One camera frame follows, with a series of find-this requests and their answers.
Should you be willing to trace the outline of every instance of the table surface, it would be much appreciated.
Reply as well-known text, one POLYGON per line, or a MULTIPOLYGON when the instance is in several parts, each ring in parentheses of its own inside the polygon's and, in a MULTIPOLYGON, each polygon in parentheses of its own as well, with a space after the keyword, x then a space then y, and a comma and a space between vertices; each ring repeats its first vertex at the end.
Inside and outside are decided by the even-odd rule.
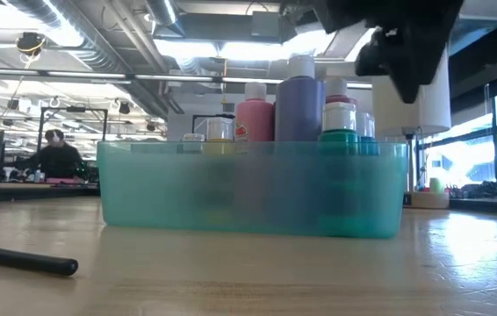
POLYGON ((497 216, 405 210, 393 240, 104 227, 97 197, 0 203, 0 315, 497 315, 497 216))

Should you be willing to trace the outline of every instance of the workbench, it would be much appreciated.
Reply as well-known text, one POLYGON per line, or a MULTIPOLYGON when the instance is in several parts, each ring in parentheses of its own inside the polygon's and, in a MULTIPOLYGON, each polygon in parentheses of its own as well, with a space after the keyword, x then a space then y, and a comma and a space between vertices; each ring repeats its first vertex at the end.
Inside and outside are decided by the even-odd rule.
POLYGON ((497 315, 497 215, 405 210, 354 240, 105 227, 98 197, 0 203, 0 248, 76 258, 0 267, 0 315, 497 315))

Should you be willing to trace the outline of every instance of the translucent plastic container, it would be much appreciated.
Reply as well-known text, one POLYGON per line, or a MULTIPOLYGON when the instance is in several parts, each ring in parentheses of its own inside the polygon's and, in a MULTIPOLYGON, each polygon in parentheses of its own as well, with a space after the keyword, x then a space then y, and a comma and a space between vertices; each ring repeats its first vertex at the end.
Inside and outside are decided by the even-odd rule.
POLYGON ((220 155, 179 154, 179 145, 98 144, 108 225, 360 238, 399 231, 406 145, 380 143, 380 155, 348 155, 335 142, 230 143, 239 150, 220 155))

